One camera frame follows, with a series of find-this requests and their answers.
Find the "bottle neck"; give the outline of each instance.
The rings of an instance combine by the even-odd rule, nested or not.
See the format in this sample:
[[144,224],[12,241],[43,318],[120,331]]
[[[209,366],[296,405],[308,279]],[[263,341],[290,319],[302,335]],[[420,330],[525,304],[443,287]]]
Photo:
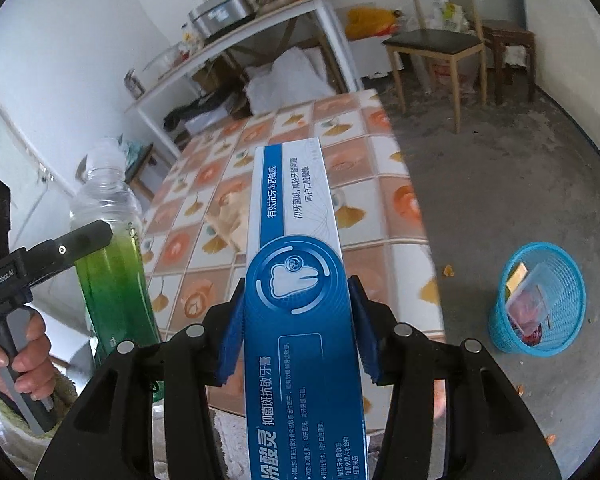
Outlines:
[[110,184],[116,184],[120,181],[124,181],[125,174],[115,168],[97,168],[91,170],[87,174],[87,180],[99,184],[100,186],[106,186]]

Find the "yellow bag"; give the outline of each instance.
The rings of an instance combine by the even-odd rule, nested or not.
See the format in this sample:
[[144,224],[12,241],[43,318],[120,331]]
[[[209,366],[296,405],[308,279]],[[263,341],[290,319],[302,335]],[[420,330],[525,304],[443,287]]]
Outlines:
[[345,27],[345,34],[351,41],[392,34],[396,25],[395,16],[390,10],[375,7],[354,7],[347,17],[349,23]]

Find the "black chair seat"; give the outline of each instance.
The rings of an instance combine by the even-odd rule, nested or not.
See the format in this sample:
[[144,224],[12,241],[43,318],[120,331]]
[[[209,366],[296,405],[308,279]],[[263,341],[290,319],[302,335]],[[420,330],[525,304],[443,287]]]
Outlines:
[[463,32],[426,28],[396,34],[382,43],[389,46],[417,48],[418,50],[433,50],[442,54],[458,54],[458,52],[480,44],[480,40],[477,36]]

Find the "blue stripe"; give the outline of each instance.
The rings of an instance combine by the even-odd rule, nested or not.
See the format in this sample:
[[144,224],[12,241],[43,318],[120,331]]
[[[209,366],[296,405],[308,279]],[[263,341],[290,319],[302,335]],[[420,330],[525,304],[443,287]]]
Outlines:
[[260,246],[262,247],[285,234],[282,202],[282,144],[264,148],[260,208]]

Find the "brown paper on table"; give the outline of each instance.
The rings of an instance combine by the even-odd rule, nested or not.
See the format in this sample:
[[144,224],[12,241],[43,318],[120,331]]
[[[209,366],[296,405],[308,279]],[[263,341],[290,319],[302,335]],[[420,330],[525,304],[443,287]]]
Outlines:
[[211,213],[205,215],[206,221],[216,230],[219,237],[234,246],[239,253],[247,249],[250,201],[250,188],[229,193],[224,197],[218,215]]

